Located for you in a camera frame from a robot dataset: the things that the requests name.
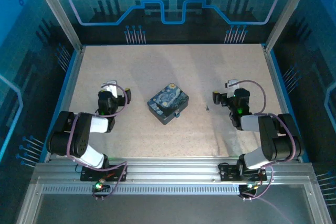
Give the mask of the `starry night printed box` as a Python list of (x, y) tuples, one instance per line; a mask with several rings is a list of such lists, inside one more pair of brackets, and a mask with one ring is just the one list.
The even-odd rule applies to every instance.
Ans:
[(168, 84), (154, 95), (148, 102), (151, 113), (163, 124), (167, 125), (175, 117), (175, 112), (182, 112), (189, 102), (189, 96), (174, 83)]

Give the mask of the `small lit circuit board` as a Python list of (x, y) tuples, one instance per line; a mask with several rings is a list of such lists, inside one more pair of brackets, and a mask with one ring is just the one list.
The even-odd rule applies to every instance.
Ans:
[(110, 185), (105, 185), (102, 182), (96, 182), (92, 187), (92, 193), (98, 194), (98, 193), (109, 193), (110, 192)]
[(239, 185), (239, 195), (242, 197), (255, 197), (258, 187), (258, 184)]

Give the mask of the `aluminium side rail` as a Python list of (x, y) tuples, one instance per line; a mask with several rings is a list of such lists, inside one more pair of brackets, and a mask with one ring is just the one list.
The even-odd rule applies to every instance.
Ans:
[(300, 132), (300, 129), (299, 129), (299, 126), (298, 126), (298, 123), (297, 123), (297, 120), (296, 120), (296, 117), (295, 117), (295, 114), (294, 114), (294, 111), (293, 111), (293, 108), (292, 108), (292, 105), (289, 99), (287, 89), (285, 87), (285, 83), (282, 79), (282, 74), (281, 74), (276, 56), (272, 50), (270, 52), (266, 51), (265, 44), (261, 44), (261, 47), (264, 52), (264, 56), (266, 59), (269, 73), (271, 75), (273, 86), (275, 88), (275, 92), (276, 92), (277, 99), (280, 105), (280, 109), (282, 113), (289, 113), (292, 116), (294, 123), (297, 127), (299, 136), (301, 138), (301, 142), (303, 144), (304, 153), (300, 158), (298, 158), (298, 160), (300, 163), (309, 163), (310, 162), (309, 157), (305, 149), (304, 141), (303, 141), (303, 138), (302, 138), (302, 135), (301, 135), (301, 132)]
[(57, 117), (59, 113), (61, 111), (68, 111), (70, 108), (71, 99), (72, 99), (73, 92), (74, 92), (76, 82), (78, 79), (78, 74), (80, 71), (85, 49), (86, 47), (83, 46), (79, 52), (74, 51), (71, 57), (71, 61), (70, 61), (68, 70), (66, 72), (65, 79), (62, 84), (61, 91), (60, 91), (60, 95), (59, 95), (59, 98), (58, 98), (58, 101), (55, 107), (55, 111), (51, 119), (50, 127), (47, 132), (46, 141), (45, 141), (42, 153), (40, 155), (40, 159), (39, 159), (40, 163), (45, 163), (50, 158), (50, 153), (47, 151), (47, 140), (51, 136), (51, 132), (57, 121)]

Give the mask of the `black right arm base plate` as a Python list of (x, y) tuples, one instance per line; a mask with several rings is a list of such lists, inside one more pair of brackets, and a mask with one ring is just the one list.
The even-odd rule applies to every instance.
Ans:
[(222, 182), (266, 182), (267, 175), (264, 169), (247, 169), (241, 162), (235, 165), (220, 163), (219, 175)]

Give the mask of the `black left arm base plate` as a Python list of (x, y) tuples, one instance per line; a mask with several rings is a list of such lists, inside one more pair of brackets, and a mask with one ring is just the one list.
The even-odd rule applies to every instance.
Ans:
[(99, 172), (83, 167), (80, 174), (80, 180), (82, 182), (97, 182), (100, 179), (104, 179), (107, 182), (117, 182), (119, 177), (121, 176), (123, 169), (124, 165), (118, 167), (117, 169), (109, 170), (106, 172)]

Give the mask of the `aluminium cross rail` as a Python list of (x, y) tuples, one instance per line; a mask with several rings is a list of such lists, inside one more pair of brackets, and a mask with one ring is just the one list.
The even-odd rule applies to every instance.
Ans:
[[(117, 158), (114, 163), (126, 161), (127, 184), (219, 184), (221, 183), (218, 165), (236, 164), (235, 158), (224, 157), (138, 157)], [(273, 175), (275, 185), (316, 183), (317, 179), (310, 163), (298, 161), (276, 164), (267, 169), (267, 175)], [(80, 182), (75, 172), (75, 163), (56, 158), (48, 163), (36, 165), (31, 183), (75, 184)]]

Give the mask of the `aluminium frame post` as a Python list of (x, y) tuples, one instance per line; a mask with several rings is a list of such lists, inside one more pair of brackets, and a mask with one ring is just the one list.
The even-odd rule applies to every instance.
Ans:
[(76, 52), (81, 52), (82, 44), (59, 0), (45, 0), (62, 30)]
[(283, 32), (285, 26), (287, 25), (290, 17), (296, 10), (299, 2), (301, 0), (287, 0), (277, 22), (275, 23), (267, 41), (265, 44), (265, 52), (270, 53), (270, 51), (273, 49), (275, 43), (279, 39), (281, 33)]

